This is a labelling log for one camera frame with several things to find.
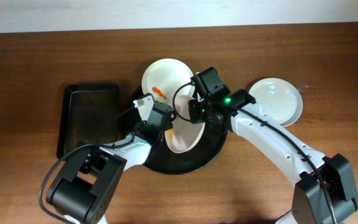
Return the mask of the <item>green and yellow sponge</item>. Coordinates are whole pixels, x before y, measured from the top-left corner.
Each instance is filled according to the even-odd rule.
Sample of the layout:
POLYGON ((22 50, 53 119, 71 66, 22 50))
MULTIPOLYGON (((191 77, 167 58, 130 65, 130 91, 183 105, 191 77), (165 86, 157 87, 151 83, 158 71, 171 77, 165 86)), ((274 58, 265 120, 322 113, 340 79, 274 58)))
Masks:
POLYGON ((173 129, 165 131, 165 139, 166 141, 171 141, 173 139, 173 129))

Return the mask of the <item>pinkish white plate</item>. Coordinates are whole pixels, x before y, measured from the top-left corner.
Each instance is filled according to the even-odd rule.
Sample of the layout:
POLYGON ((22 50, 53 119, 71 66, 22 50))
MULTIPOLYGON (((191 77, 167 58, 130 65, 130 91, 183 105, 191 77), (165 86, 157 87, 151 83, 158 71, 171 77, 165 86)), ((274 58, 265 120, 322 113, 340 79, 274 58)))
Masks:
MULTIPOLYGON (((186 119, 190 119, 188 109, 188 102, 190 100, 193 100, 193 98, 187 95, 181 95, 175 98, 175 108, 179 114, 186 119)), ((182 120, 178 116, 172 124, 173 139, 166 142, 169 149, 177 154, 193 149, 200 141, 205 129, 204 123, 192 124, 191 122, 182 120)))

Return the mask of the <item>light grey plate bottom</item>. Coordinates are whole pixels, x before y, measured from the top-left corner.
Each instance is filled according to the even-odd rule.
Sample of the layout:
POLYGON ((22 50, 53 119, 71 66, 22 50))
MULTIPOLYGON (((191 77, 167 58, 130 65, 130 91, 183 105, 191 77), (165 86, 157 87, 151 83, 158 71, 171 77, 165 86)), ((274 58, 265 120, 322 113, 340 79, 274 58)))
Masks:
POLYGON ((300 92, 288 81, 264 78, 254 83, 249 93, 283 127, 295 123, 302 114, 303 100, 300 92))

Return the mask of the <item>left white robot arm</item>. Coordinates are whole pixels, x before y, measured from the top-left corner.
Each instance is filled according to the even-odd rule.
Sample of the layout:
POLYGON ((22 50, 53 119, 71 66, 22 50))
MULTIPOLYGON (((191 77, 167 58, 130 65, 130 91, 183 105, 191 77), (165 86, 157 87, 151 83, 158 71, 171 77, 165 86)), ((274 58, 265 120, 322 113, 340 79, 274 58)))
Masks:
POLYGON ((144 164, 172 128, 174 109, 161 102, 136 105, 143 115, 124 139, 110 144, 85 144, 65 154, 49 170, 59 173, 49 189, 41 186, 39 204, 65 223, 98 223, 105 214, 123 172, 144 164))

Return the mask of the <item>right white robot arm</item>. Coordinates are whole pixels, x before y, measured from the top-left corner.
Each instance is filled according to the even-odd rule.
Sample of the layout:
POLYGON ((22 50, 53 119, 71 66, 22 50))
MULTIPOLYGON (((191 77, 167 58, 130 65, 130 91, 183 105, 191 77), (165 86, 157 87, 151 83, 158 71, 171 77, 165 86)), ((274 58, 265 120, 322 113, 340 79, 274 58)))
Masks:
POLYGON ((352 164, 341 154, 327 157, 274 121, 244 89, 230 91, 215 68, 191 78, 199 94, 189 102, 193 124, 222 124, 251 142, 294 188, 291 210, 277 223, 341 223, 358 211, 352 164))

